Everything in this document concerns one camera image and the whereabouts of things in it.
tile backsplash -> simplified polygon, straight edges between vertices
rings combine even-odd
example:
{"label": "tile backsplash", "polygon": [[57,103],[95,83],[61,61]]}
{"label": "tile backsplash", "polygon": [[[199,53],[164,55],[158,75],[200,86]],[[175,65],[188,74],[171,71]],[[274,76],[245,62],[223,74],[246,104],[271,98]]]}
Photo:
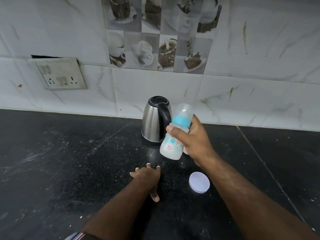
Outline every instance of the tile backsplash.
{"label": "tile backsplash", "polygon": [[[320,0],[0,0],[0,108],[142,118],[161,95],[320,131],[319,21]],[[76,57],[88,89],[45,90],[31,55]]]}

white bottle lid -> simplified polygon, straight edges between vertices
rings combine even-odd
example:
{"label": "white bottle lid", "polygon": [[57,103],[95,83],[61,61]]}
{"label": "white bottle lid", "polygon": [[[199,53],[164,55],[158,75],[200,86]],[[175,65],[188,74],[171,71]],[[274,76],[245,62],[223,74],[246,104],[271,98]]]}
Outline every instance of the white bottle lid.
{"label": "white bottle lid", "polygon": [[210,188],[210,181],[203,173],[193,172],[189,177],[189,185],[195,192],[203,194]]}

white marble tile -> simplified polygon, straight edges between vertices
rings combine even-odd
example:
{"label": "white marble tile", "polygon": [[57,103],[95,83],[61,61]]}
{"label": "white marble tile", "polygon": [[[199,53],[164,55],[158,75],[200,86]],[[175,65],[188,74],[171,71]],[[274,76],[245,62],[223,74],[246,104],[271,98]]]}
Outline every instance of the white marble tile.
{"label": "white marble tile", "polygon": [[260,127],[290,84],[204,75],[195,115],[203,123]]}
{"label": "white marble tile", "polygon": [[320,0],[224,0],[205,74],[320,84]]}
{"label": "white marble tile", "polygon": [[263,127],[320,131],[320,85],[292,83]]}
{"label": "white marble tile", "polygon": [[182,102],[195,102],[202,75],[112,67],[119,117],[142,118],[148,99],[164,96],[172,111]]}
{"label": "white marble tile", "polygon": [[0,58],[0,108],[41,110],[14,59]]}
{"label": "white marble tile", "polygon": [[12,57],[110,65],[101,0],[0,0],[0,33]]}
{"label": "white marble tile", "polygon": [[50,91],[38,82],[39,78],[27,60],[18,60],[18,65],[28,76],[30,92],[44,111],[113,117],[118,115],[110,67],[82,65],[87,90]]}

electric kettle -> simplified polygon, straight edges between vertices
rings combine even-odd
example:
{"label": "electric kettle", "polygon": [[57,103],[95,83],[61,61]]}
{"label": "electric kettle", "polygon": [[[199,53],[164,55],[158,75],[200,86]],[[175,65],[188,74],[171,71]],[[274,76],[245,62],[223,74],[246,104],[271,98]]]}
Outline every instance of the electric kettle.
{"label": "electric kettle", "polygon": [[151,142],[162,142],[166,127],[171,123],[169,100],[162,96],[151,97],[146,104],[142,117],[142,136]]}

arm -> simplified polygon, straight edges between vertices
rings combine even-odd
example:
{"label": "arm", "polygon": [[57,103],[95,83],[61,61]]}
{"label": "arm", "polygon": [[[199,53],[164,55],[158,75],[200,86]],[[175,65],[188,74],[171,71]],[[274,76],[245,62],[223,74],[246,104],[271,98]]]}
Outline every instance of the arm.
{"label": "arm", "polygon": [[189,134],[168,126],[167,132],[210,177],[246,239],[319,239],[312,230],[246,180],[214,151],[196,116]]}
{"label": "arm", "polygon": [[150,194],[155,202],[159,201],[157,185],[160,166],[154,170],[148,163],[146,168],[136,168],[130,176],[134,179],[90,218],[81,232],[102,240],[129,239],[131,228],[146,197]]}

